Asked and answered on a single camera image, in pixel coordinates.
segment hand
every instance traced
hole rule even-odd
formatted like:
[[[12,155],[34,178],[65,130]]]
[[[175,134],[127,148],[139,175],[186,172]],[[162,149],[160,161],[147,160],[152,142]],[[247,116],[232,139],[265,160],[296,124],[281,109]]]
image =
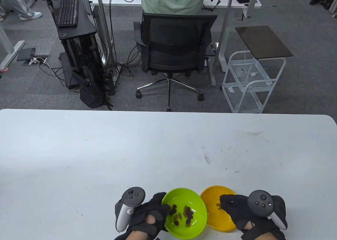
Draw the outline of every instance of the hand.
[[[125,240],[132,231],[147,233],[149,240],[155,239],[161,230],[166,230],[164,225],[170,212],[170,206],[161,205],[166,193],[156,193],[153,198],[135,208],[126,233],[115,240]]]
[[[231,216],[237,229],[244,234],[252,235],[252,239],[271,232],[278,239],[285,239],[283,233],[272,220],[253,214],[247,203],[248,197],[244,195],[224,194],[220,196],[220,206]]]

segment white shoe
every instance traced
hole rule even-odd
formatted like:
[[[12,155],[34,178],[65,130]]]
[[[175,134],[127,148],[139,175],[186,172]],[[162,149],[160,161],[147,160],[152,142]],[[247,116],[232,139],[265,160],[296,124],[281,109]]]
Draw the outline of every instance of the white shoe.
[[[34,15],[31,17],[31,18],[25,18],[21,15],[19,15],[19,19],[22,20],[22,21],[28,21],[28,20],[31,20],[31,19],[39,19],[42,17],[42,13],[41,12],[35,12]]]

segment black mesh chair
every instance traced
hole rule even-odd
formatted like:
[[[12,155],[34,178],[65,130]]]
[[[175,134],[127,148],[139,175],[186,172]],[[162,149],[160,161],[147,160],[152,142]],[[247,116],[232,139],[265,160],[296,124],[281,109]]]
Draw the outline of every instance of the black mesh chair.
[[[142,53],[142,70],[152,74],[158,72],[166,78],[137,88],[136,97],[141,98],[141,89],[168,81],[171,111],[171,82],[194,90],[198,100],[204,96],[200,90],[183,83],[174,77],[180,73],[189,75],[191,71],[202,72],[205,67],[206,51],[211,49],[211,27],[216,15],[165,15],[143,14],[143,22],[134,22],[137,49]]]

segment black keyboard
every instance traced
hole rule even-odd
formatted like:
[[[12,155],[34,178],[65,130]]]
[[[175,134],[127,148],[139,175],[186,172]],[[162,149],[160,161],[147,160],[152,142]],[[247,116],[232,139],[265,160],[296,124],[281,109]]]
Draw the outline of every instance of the black keyboard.
[[[78,0],[62,0],[57,25],[59,28],[77,26]]]

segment mint green shirt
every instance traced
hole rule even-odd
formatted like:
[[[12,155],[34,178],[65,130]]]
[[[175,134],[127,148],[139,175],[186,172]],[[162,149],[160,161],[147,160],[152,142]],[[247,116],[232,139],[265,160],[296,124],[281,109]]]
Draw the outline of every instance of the mint green shirt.
[[[204,0],[142,0],[146,13],[195,15],[201,11]]]

